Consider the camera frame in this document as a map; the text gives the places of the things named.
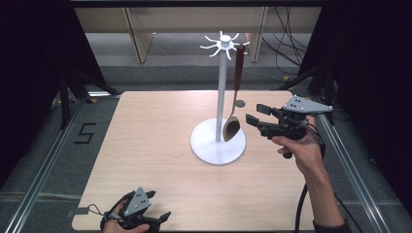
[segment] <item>table surface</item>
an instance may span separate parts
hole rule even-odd
[[[216,118],[215,90],[125,92],[118,103],[96,158],[79,207],[95,204],[108,211],[125,193],[142,186],[155,190],[145,216],[172,212],[161,225],[167,231],[292,230],[304,179],[294,158],[285,159],[270,140],[245,121],[251,114],[277,123],[274,116],[256,112],[256,104],[281,108],[288,91],[240,90],[244,108],[234,115],[247,145],[233,163],[214,166],[200,160],[190,135],[202,121]],[[231,112],[233,91],[227,91],[223,117]],[[75,216],[76,230],[99,229],[101,216]],[[300,229],[313,229],[309,198]]]

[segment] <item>white stand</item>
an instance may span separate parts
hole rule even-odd
[[[226,57],[230,60],[228,51],[236,50],[234,45],[239,45],[232,42],[238,35],[239,34],[231,39],[221,31],[219,41],[213,41],[205,36],[207,40],[216,42],[216,44],[211,47],[201,47],[203,49],[218,47],[218,50],[211,56],[214,56],[221,51],[218,113],[216,118],[207,119],[194,128],[190,136],[190,144],[197,157],[212,165],[226,165],[233,162],[242,155],[246,147],[246,136],[242,129],[239,129],[238,133],[228,142],[223,140],[222,134],[223,125],[226,122],[226,119],[223,119],[224,91],[227,71]]]

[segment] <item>white hook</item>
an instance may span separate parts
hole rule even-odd
[[[211,49],[213,47],[217,47],[218,50],[215,51],[215,53],[213,53],[210,56],[215,56],[216,54],[219,53],[220,50],[226,50],[226,55],[227,55],[227,59],[231,60],[230,58],[230,54],[229,54],[229,50],[236,50],[236,48],[234,47],[235,45],[240,45],[238,43],[234,43],[233,40],[235,40],[238,36],[239,33],[237,33],[233,38],[230,38],[227,35],[224,35],[222,31],[220,31],[221,37],[219,41],[216,40],[212,40],[209,37],[205,36],[205,38],[210,41],[210,42],[216,42],[215,45],[213,46],[209,46],[209,47],[204,47],[204,46],[200,46],[202,49]]]

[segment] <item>printed number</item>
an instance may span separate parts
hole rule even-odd
[[[79,132],[79,136],[88,136],[87,141],[78,141],[75,142],[75,144],[89,144],[91,137],[93,137],[93,133],[84,133],[83,130],[85,130],[85,127],[88,125],[96,125],[96,123],[84,123],[82,126],[82,129]]]

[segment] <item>white pole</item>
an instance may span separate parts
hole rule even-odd
[[[216,117],[216,142],[221,140],[224,91],[226,89],[227,58],[226,51],[221,50],[221,65],[219,70],[219,95],[218,95],[218,115]]]

